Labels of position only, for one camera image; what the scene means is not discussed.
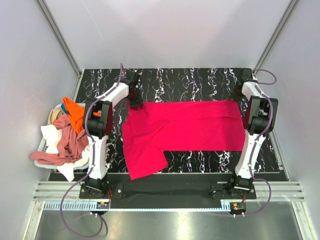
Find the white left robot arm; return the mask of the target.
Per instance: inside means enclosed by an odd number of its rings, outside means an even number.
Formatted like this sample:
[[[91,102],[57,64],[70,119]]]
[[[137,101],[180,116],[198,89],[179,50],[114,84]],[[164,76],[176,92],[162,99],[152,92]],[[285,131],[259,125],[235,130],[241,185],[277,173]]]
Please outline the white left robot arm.
[[[89,191],[97,198],[109,194],[107,183],[106,144],[113,129],[113,109],[127,99],[133,110],[143,108],[143,99],[138,87],[140,75],[129,72],[102,95],[88,98],[85,102],[83,128],[89,143],[89,167],[81,192]]]

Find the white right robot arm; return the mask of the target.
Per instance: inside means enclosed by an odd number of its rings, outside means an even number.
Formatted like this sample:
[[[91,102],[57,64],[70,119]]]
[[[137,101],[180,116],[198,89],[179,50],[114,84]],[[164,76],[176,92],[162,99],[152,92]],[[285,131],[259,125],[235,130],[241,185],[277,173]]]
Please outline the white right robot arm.
[[[248,107],[243,123],[245,140],[242,152],[226,186],[228,195],[235,199],[254,192],[256,161],[267,135],[274,129],[279,105],[278,99],[264,93],[257,81],[241,83],[237,93],[248,99]]]

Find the bright pink t-shirt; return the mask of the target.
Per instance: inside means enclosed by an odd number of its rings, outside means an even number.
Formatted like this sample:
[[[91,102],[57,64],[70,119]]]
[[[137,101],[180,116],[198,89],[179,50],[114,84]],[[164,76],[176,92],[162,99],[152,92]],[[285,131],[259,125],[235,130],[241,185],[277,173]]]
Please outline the bright pink t-shirt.
[[[166,151],[240,152],[245,142],[233,100],[146,102],[141,109],[129,108],[122,136],[131,180],[166,168]]]

